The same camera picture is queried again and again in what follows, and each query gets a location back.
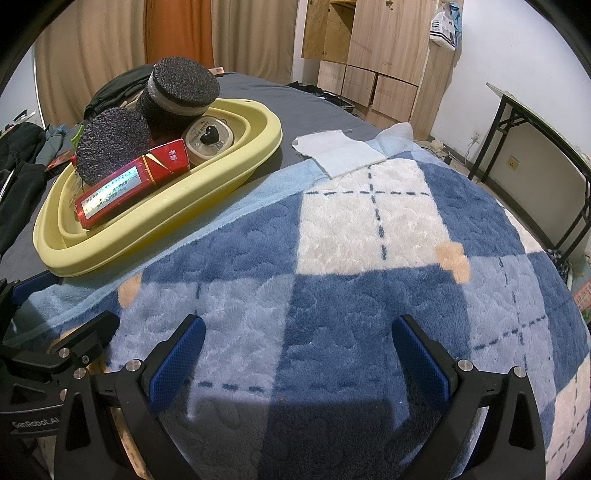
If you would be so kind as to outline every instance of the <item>orange spot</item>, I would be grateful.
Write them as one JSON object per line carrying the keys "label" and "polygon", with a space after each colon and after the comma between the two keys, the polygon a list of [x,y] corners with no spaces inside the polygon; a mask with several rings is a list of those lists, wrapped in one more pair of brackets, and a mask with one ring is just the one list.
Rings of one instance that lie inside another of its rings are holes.
{"label": "orange spot", "polygon": [[441,268],[452,272],[458,284],[470,281],[470,263],[464,254],[464,247],[457,242],[445,242],[435,247]]}
{"label": "orange spot", "polygon": [[139,287],[142,284],[142,272],[136,276],[128,278],[119,287],[117,287],[117,295],[119,297],[119,305],[124,309],[129,307],[135,300],[135,296],[139,292]]}

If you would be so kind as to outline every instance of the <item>yellow tray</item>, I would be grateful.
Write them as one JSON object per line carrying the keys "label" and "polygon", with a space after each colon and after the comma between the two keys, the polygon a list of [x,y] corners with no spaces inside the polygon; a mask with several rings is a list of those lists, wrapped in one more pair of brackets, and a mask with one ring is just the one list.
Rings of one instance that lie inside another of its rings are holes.
{"label": "yellow tray", "polygon": [[90,231],[80,226],[70,207],[76,177],[68,165],[33,229],[33,244],[51,272],[59,277],[82,275],[171,231],[238,188],[281,144],[281,123],[261,103],[218,99],[205,115],[228,123],[233,146]]}

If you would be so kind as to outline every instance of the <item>fleece blanket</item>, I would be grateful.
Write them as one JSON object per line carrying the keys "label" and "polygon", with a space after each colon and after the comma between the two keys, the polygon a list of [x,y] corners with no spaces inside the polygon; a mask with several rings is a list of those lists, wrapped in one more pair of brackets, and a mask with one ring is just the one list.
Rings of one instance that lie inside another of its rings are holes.
{"label": "fleece blanket", "polygon": [[198,314],[201,356],[160,419],[204,480],[392,479],[439,420],[405,382],[392,344],[392,320],[408,313],[455,358],[527,370],[547,478],[557,479],[590,430],[590,341],[540,246],[416,146],[332,180],[304,164],[302,191],[259,191],[242,210],[238,199],[100,288],[33,295],[7,341],[45,348],[110,310],[121,327],[108,363],[120,369]]}

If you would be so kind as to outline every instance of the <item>red cigarette pack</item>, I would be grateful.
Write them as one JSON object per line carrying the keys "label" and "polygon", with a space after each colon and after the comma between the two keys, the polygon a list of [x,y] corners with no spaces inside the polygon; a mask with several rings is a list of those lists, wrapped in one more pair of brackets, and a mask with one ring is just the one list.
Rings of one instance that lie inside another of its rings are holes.
{"label": "red cigarette pack", "polygon": [[155,147],[80,195],[74,201],[78,220],[90,230],[188,170],[183,139]]}

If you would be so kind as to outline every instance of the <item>white wall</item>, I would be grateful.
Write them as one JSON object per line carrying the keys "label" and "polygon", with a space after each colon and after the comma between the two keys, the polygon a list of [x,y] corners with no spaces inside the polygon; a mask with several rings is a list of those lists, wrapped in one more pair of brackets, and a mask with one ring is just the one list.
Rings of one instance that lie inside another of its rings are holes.
{"label": "white wall", "polygon": [[[475,131],[483,139],[499,106],[499,98],[486,87],[489,82],[513,93],[591,154],[591,79],[562,36],[525,0],[466,0],[456,60],[434,137],[462,155]],[[475,160],[479,149],[478,144],[471,149],[469,160]],[[510,155],[520,162],[517,171],[506,164]],[[553,242],[583,206],[580,174],[526,125],[511,131],[491,178]]]}
{"label": "white wall", "polygon": [[24,109],[28,113],[37,112],[29,121],[44,126],[35,88],[33,47],[22,58],[0,96],[0,129],[4,130]]}
{"label": "white wall", "polygon": [[291,71],[291,81],[316,85],[320,60],[303,59],[301,48],[304,44],[304,29],[306,27],[306,10],[308,0],[300,0],[297,8],[297,20],[295,23],[294,63]]}

